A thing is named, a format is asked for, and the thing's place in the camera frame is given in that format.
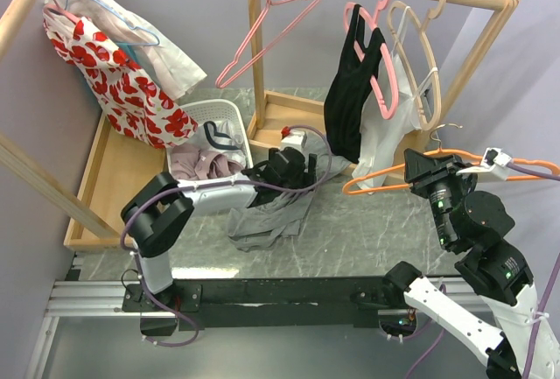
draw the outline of gray cloth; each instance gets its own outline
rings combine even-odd
[[[326,172],[328,155],[325,143],[310,133],[305,153],[317,155],[317,179]],[[332,156],[331,170],[327,180],[344,171],[350,162],[341,156]],[[299,235],[301,222],[307,215],[315,191],[308,193],[282,193],[273,201],[259,207],[234,208],[227,218],[227,235],[240,250],[266,249],[282,236]]]

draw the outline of wooden clothes rack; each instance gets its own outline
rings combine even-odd
[[[0,60],[17,36],[37,0],[12,0],[0,18]],[[260,13],[261,0],[248,0],[249,22]],[[473,75],[477,65],[515,10],[519,0],[447,0],[493,10],[486,27],[467,55],[444,97],[442,118]],[[263,48],[261,30],[251,39],[253,56]],[[280,142],[280,129],[294,123],[311,124],[324,131],[323,104],[264,90],[263,61],[253,65],[255,113],[248,127],[250,143],[268,149]],[[427,136],[414,133],[401,145],[423,148]],[[165,152],[117,134],[101,116],[77,195],[67,191],[53,176],[0,133],[0,162],[49,199],[71,218],[65,245],[74,250],[117,248],[123,229],[120,211],[156,174],[165,168]]]
[[[447,3],[488,9],[493,15],[479,35],[463,65],[442,99],[440,121],[445,118],[453,103],[459,97],[479,63],[495,41],[503,26],[509,20],[520,0],[446,0]],[[261,0],[248,0],[249,25],[253,26],[261,13]],[[256,31],[251,39],[251,53],[255,57],[263,49],[262,29]],[[264,89],[263,60],[253,64],[253,83],[255,85],[255,113],[247,129],[247,137],[253,147],[269,149],[278,147],[281,141],[280,130],[287,125],[309,124],[325,132],[323,103],[303,99],[294,95],[284,95]],[[394,165],[403,163],[403,151],[413,148],[424,151],[429,142],[429,133],[413,131],[399,144],[394,157]],[[350,174],[355,165],[350,165],[345,173]],[[402,183],[401,175],[387,177],[386,183]]]

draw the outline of pink garment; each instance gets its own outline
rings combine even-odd
[[[217,152],[201,150],[184,143],[171,151],[171,174],[175,179],[205,180],[225,178],[242,170],[242,167]]]
[[[117,132],[156,147],[184,143],[198,124],[150,76],[86,18],[73,23],[44,10],[56,53],[77,66]]]

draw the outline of black tank top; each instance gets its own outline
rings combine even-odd
[[[369,45],[364,46],[365,21],[360,5],[353,8],[352,20],[340,55],[339,71],[325,99],[325,130],[331,150],[353,163],[360,158],[361,109],[372,91],[370,79],[377,78],[385,38],[379,28],[373,30]],[[365,53],[364,60],[354,51],[354,41]]]

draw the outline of orange hanger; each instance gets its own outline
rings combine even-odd
[[[430,132],[430,139],[439,143],[436,150],[426,151],[424,155],[426,156],[446,156],[450,154],[456,154],[462,157],[466,161],[476,162],[476,165],[479,165],[482,161],[482,156],[477,154],[469,153],[468,151],[456,150],[456,149],[443,149],[442,142],[439,138],[435,138],[433,136],[434,132],[439,130],[440,128],[452,126],[456,128],[463,128],[461,125],[457,125],[456,123],[444,123],[438,125],[433,131]],[[514,158],[513,162],[516,165],[529,165],[529,166],[541,166],[545,169],[548,169],[550,173],[553,175],[560,175],[560,166],[555,165],[554,163],[548,162],[546,160],[527,160],[525,158]],[[383,169],[382,171],[369,173],[366,176],[362,176],[361,178],[352,179],[342,187],[342,192],[345,195],[360,195],[361,193],[379,193],[382,191],[396,191],[399,189],[408,189],[410,186],[409,184],[399,184],[399,185],[390,185],[390,186],[378,186],[376,188],[368,188],[368,189],[358,189],[350,191],[350,188],[359,182],[363,182],[364,180],[376,178],[381,175],[385,175],[387,173],[392,172],[402,172],[404,173],[404,163],[392,167],[388,167],[387,169]],[[508,181],[520,181],[520,180],[543,180],[543,178],[539,178],[538,176],[532,175],[515,175],[509,176],[507,178]]]

